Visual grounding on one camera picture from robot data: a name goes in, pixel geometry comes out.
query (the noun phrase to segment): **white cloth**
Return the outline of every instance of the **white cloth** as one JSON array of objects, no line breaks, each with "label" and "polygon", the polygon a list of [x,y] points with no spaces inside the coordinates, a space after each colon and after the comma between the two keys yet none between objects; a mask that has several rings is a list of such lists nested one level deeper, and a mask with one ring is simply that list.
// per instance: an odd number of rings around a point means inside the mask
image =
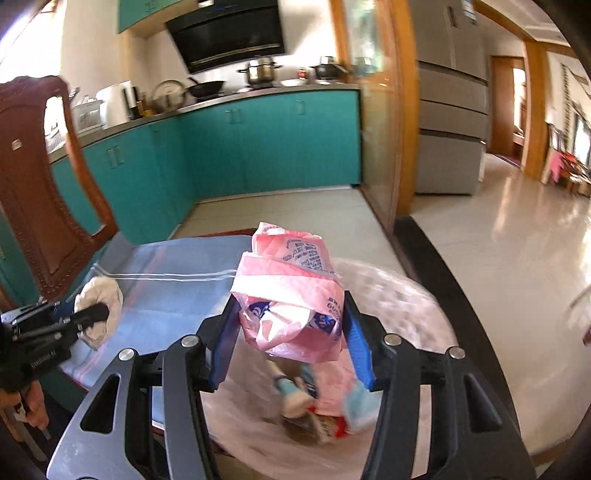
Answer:
[{"label": "white cloth", "polygon": [[108,277],[92,278],[76,296],[74,312],[96,305],[100,301],[109,307],[107,321],[96,322],[94,326],[82,333],[82,339],[95,350],[113,336],[119,325],[123,309],[123,293],[116,280]]}]

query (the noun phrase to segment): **chair back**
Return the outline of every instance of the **chair back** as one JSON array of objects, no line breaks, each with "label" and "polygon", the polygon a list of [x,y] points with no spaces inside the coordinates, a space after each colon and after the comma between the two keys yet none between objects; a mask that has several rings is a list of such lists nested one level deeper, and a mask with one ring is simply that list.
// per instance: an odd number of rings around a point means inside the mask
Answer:
[{"label": "chair back", "polygon": [[[46,149],[47,100],[61,97],[72,169],[101,226],[86,232],[56,186]],[[66,82],[55,76],[18,77],[0,85],[0,206],[41,295],[58,300],[94,253],[118,231],[74,132]]]}]

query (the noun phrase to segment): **metal screw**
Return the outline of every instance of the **metal screw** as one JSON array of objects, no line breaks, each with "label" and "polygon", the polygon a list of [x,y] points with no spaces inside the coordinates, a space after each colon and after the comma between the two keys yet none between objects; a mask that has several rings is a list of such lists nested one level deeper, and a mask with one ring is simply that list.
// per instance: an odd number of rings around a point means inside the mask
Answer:
[{"label": "metal screw", "polygon": [[135,355],[135,352],[131,348],[124,348],[119,352],[119,360],[126,362],[131,360]]},{"label": "metal screw", "polygon": [[199,337],[195,335],[187,335],[181,340],[181,345],[185,348],[191,348],[199,343]]},{"label": "metal screw", "polygon": [[384,343],[388,346],[398,346],[402,344],[402,339],[395,333],[389,333],[384,337]]},{"label": "metal screw", "polygon": [[461,360],[462,358],[466,357],[466,352],[463,348],[455,346],[449,349],[449,356],[455,358],[456,360]]}]

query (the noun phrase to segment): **refrigerator drawer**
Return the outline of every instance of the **refrigerator drawer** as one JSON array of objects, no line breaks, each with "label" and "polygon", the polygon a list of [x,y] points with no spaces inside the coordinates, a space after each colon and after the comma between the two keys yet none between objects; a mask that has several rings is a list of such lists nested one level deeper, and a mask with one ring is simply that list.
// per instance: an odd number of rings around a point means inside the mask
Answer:
[{"label": "refrigerator drawer", "polygon": [[420,98],[488,113],[488,87],[465,77],[421,68]]},{"label": "refrigerator drawer", "polygon": [[479,139],[488,136],[488,116],[453,105],[421,100],[420,127]]},{"label": "refrigerator drawer", "polygon": [[417,193],[476,193],[484,145],[479,141],[419,136]]}]

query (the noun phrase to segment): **red cloth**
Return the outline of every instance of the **red cloth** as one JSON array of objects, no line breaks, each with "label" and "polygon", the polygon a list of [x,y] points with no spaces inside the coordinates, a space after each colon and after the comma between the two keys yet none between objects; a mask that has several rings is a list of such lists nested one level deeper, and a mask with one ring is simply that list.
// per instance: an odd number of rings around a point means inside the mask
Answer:
[{"label": "red cloth", "polygon": [[555,183],[560,180],[560,170],[562,169],[562,153],[555,151],[550,158],[550,172]]}]

